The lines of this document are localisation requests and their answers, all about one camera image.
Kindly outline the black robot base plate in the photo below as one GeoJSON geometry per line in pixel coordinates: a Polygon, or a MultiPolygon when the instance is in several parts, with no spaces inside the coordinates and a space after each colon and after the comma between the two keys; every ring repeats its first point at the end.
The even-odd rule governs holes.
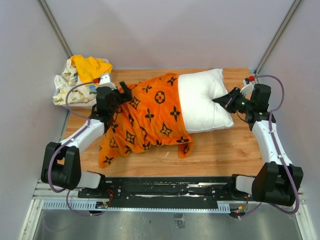
{"type": "Polygon", "coordinates": [[[252,198],[247,193],[232,194],[228,176],[104,177],[98,189],[81,188],[80,199],[94,200],[128,197],[209,198],[243,205],[252,198]]]}

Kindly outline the orange patterned plush pillowcase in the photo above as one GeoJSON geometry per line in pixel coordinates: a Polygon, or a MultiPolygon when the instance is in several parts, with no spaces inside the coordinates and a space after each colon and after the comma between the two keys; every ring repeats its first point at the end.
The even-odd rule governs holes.
{"type": "Polygon", "coordinates": [[[132,100],[117,107],[99,145],[101,168],[151,147],[177,145],[179,158],[191,154],[194,141],[184,124],[178,78],[177,73],[167,73],[128,85],[132,100]]]}

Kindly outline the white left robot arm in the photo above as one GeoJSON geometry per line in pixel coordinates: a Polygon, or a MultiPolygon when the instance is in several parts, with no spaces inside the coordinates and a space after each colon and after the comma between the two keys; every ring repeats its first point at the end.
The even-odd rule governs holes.
{"type": "Polygon", "coordinates": [[[61,142],[50,142],[44,152],[40,179],[49,184],[55,193],[76,188],[87,188],[96,198],[107,193],[107,185],[103,182],[104,175],[83,171],[81,168],[81,154],[92,142],[104,135],[111,127],[116,109],[133,99],[131,89],[122,81],[121,89],[113,83],[103,83],[102,79],[95,79],[99,83],[96,104],[92,107],[86,122],[68,138],[61,142]]]}

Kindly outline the white pillow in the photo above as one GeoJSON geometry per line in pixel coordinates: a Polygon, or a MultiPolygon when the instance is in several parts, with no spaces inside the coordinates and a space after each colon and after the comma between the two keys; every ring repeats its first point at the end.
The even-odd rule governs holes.
{"type": "Polygon", "coordinates": [[[232,128],[231,114],[213,101],[227,93],[221,68],[181,74],[178,95],[187,132],[194,134],[232,128]]]}

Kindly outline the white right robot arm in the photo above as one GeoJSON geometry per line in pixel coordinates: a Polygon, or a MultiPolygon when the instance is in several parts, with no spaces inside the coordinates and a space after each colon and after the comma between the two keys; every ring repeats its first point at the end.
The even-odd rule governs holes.
{"type": "Polygon", "coordinates": [[[256,176],[233,174],[228,181],[226,193],[232,200],[245,194],[256,202],[291,207],[296,200],[304,173],[288,158],[278,137],[275,117],[268,111],[271,87],[265,84],[253,86],[251,97],[235,87],[213,102],[228,113],[245,115],[245,122],[255,136],[263,160],[256,176]]]}

